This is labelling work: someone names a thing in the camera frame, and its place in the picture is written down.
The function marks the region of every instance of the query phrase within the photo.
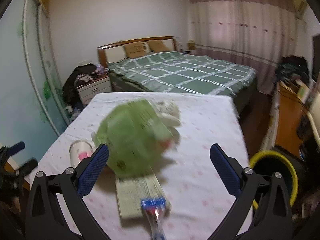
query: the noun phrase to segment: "curtain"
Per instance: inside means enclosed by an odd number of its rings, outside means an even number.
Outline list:
[[[293,0],[189,0],[198,55],[254,68],[258,90],[270,94],[281,57],[294,54]]]

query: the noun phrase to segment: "pillow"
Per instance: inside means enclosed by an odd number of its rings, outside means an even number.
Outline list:
[[[146,41],[142,41],[141,43],[142,43],[144,49],[146,50],[146,53],[147,54],[150,53],[151,50],[150,50],[150,47],[149,47],[148,43]]]
[[[141,41],[125,44],[124,50],[128,58],[137,58],[147,55],[146,49]]]
[[[148,41],[149,47],[151,51],[154,53],[158,52],[164,52],[164,51],[171,51],[164,43],[162,40],[151,40]]]

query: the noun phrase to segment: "blue gripper pad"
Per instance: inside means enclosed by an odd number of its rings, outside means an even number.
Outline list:
[[[210,159],[216,168],[220,178],[230,195],[236,198],[240,195],[240,178],[227,160],[227,155],[219,147],[214,144],[210,148]]]
[[[8,148],[7,155],[13,156],[16,153],[22,151],[25,147],[26,147],[26,145],[24,144],[24,142],[18,142],[17,144]]]
[[[108,146],[103,145],[89,162],[78,179],[78,195],[82,198],[90,193],[109,158]]]

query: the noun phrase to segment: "brown pillow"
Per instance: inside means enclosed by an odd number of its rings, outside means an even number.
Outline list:
[[[151,40],[148,41],[150,50],[154,53],[170,51],[170,49],[163,43],[162,40]]]
[[[146,49],[141,41],[125,44],[124,50],[128,58],[137,58],[147,55]]]

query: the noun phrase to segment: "sliding wardrobe door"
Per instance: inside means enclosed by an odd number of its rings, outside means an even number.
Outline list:
[[[44,73],[52,91],[52,96],[58,106],[58,109],[67,125],[70,124],[68,114],[65,110],[65,103],[62,97],[62,85],[56,68],[50,39],[49,19],[40,4],[38,7],[38,34],[39,45],[44,67]]]
[[[29,78],[23,48],[24,2],[12,0],[0,19],[0,143],[25,142],[26,148],[13,157],[18,165],[30,158],[39,161],[58,138]],[[31,28],[28,24],[28,37]]]
[[[26,0],[24,8],[24,48],[29,77],[39,103],[48,122],[57,135],[64,132],[67,125],[59,110],[54,95],[44,72],[38,40],[38,0]]]

